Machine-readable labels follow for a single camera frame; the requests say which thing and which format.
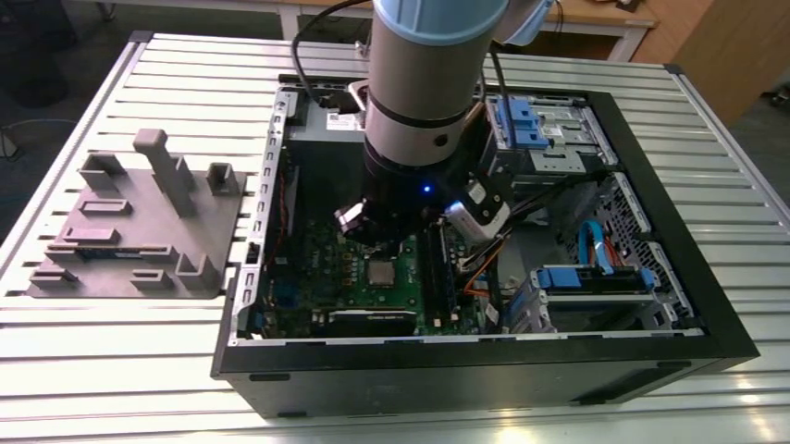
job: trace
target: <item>orange wire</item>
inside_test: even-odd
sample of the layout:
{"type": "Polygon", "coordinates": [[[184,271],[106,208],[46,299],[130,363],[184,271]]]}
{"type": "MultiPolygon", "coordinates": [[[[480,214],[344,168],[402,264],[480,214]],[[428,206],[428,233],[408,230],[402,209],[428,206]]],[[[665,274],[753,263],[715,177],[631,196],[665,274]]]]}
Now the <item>orange wire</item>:
{"type": "Polygon", "coordinates": [[[619,257],[619,253],[617,253],[617,249],[615,248],[615,245],[612,245],[611,240],[607,238],[603,241],[603,245],[605,246],[605,251],[608,252],[609,260],[612,261],[612,263],[615,265],[623,265],[621,259],[619,257]]]}
{"type": "Polygon", "coordinates": [[[473,283],[473,279],[476,279],[483,274],[485,267],[488,266],[488,264],[491,263],[491,261],[493,260],[493,258],[499,254],[499,252],[501,251],[503,246],[504,246],[504,242],[501,243],[501,245],[499,246],[496,251],[488,256],[488,258],[483,262],[483,266],[480,266],[480,269],[477,270],[477,272],[473,274],[473,276],[468,280],[467,285],[464,286],[464,294],[472,294],[475,296],[487,296],[487,291],[483,292],[481,290],[472,290],[471,284],[473,283]]]}

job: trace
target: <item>wooden desk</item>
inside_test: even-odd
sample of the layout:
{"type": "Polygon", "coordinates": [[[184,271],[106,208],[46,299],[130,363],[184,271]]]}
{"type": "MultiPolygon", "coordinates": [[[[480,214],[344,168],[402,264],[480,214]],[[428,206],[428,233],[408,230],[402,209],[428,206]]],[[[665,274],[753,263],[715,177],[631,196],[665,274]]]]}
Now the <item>wooden desk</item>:
{"type": "MultiPolygon", "coordinates": [[[[250,0],[262,3],[265,0],[250,0]]],[[[314,15],[325,7],[334,5],[337,0],[274,0],[278,4],[278,15],[282,24],[282,38],[289,40],[298,31],[297,17],[314,15]]],[[[615,47],[608,55],[613,62],[627,62],[649,28],[657,25],[657,19],[644,7],[633,13],[617,9],[612,3],[591,0],[561,0],[564,10],[563,32],[571,34],[604,35],[616,37],[615,47]]],[[[349,7],[336,13],[341,17],[370,17],[370,2],[349,7]]],[[[559,21],[559,9],[551,9],[543,31],[553,31],[559,21]]]]}
{"type": "MultiPolygon", "coordinates": [[[[292,40],[298,31],[298,16],[316,15],[338,0],[110,0],[109,3],[177,6],[202,9],[225,9],[236,11],[272,12],[280,16],[282,38],[292,40]]],[[[644,34],[657,25],[657,19],[644,7],[635,13],[625,12],[611,3],[597,3],[592,0],[561,0],[565,11],[563,33],[585,34],[616,37],[616,44],[608,55],[608,60],[627,62],[644,34]]],[[[338,17],[370,18],[370,2],[342,9],[336,13],[338,17]]],[[[553,7],[543,31],[552,31],[559,14],[553,7]]]]}

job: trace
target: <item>black cable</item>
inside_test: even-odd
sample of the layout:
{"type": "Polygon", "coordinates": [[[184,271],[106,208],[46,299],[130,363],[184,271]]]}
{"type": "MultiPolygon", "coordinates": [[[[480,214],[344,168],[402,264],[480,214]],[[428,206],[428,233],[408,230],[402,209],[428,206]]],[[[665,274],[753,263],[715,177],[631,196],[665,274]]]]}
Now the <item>black cable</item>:
{"type": "Polygon", "coordinates": [[[501,65],[499,63],[499,56],[493,45],[488,47],[491,54],[491,62],[493,63],[493,70],[496,71],[496,81],[499,82],[499,90],[501,94],[501,101],[504,103],[504,119],[507,120],[507,144],[511,149],[516,148],[516,127],[513,126],[513,114],[509,110],[509,95],[507,93],[507,85],[504,84],[504,73],[501,72],[501,65]]]}
{"type": "Polygon", "coordinates": [[[290,60],[293,62],[293,68],[296,69],[296,74],[298,75],[298,81],[304,86],[304,91],[306,95],[313,100],[320,107],[328,107],[328,99],[325,97],[320,97],[318,94],[312,89],[312,85],[309,81],[306,81],[306,76],[304,75],[304,69],[301,68],[301,62],[298,61],[298,42],[302,39],[304,33],[321,21],[325,17],[334,14],[340,9],[344,9],[349,6],[360,5],[369,0],[345,0],[344,2],[337,3],[333,6],[326,7],[317,16],[314,16],[304,25],[304,27],[296,32],[296,36],[293,37],[293,41],[290,42],[290,60]]]}
{"type": "Polygon", "coordinates": [[[485,104],[485,96],[487,96],[487,85],[485,85],[485,71],[480,68],[480,103],[485,104]]]}
{"type": "Polygon", "coordinates": [[[565,26],[565,9],[563,8],[561,0],[556,0],[556,10],[559,12],[559,19],[556,20],[553,32],[556,32],[556,41],[559,42],[559,38],[563,36],[563,28],[565,26]]]}
{"type": "Polygon", "coordinates": [[[489,243],[487,243],[480,249],[473,252],[468,258],[465,263],[473,264],[476,261],[480,260],[481,257],[485,257],[492,251],[499,248],[500,244],[512,233],[513,226],[516,223],[523,220],[525,216],[528,216],[533,211],[543,208],[548,201],[556,197],[563,191],[569,190],[576,185],[580,185],[585,182],[599,181],[605,178],[609,174],[609,171],[605,169],[599,169],[592,171],[591,173],[583,174],[581,176],[568,176],[556,183],[553,183],[545,190],[535,194],[529,199],[520,201],[512,206],[509,217],[507,217],[507,221],[501,226],[501,230],[496,235],[496,239],[493,239],[489,243]]]}
{"type": "Polygon", "coordinates": [[[493,331],[487,334],[499,334],[501,332],[501,319],[504,318],[503,304],[501,304],[501,290],[499,287],[499,256],[493,258],[485,270],[485,278],[488,284],[488,303],[493,305],[499,316],[493,326],[493,331]]]}

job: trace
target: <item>blue latch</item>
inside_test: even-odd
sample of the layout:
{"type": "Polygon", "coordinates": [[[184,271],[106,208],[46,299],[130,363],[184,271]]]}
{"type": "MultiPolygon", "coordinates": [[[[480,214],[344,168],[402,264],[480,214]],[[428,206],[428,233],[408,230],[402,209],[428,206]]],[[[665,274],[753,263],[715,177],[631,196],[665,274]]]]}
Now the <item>blue latch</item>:
{"type": "Polygon", "coordinates": [[[655,288],[655,278],[652,277],[652,272],[647,268],[641,268],[639,273],[641,274],[641,280],[644,280],[644,287],[647,290],[652,290],[655,288]]]}
{"type": "MultiPolygon", "coordinates": [[[[516,133],[516,147],[528,150],[544,150],[551,145],[548,139],[540,134],[540,116],[535,114],[527,99],[509,99],[509,114],[513,118],[513,130],[516,133]]],[[[501,136],[507,140],[509,129],[507,128],[507,117],[504,114],[504,101],[496,103],[496,117],[501,124],[501,136]]]]}
{"type": "Polygon", "coordinates": [[[575,268],[543,268],[537,270],[536,277],[537,287],[543,290],[549,288],[577,289],[581,287],[579,272],[575,268]]]}

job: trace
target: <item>table leg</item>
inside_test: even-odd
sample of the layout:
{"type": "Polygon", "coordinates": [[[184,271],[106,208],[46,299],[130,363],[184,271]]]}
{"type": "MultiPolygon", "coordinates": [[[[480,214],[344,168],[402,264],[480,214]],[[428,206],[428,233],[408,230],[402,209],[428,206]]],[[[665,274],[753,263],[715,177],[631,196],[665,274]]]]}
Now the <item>table leg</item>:
{"type": "Polygon", "coordinates": [[[102,21],[112,21],[114,19],[114,3],[96,2],[96,9],[98,9],[102,21]]]}
{"type": "Polygon", "coordinates": [[[280,25],[282,27],[282,40],[293,40],[298,32],[298,15],[301,11],[297,6],[280,5],[277,14],[280,15],[280,25]]]}
{"type": "Polygon", "coordinates": [[[609,62],[628,62],[636,52],[636,48],[644,39],[647,28],[628,28],[616,41],[612,53],[608,55],[609,62]]]}

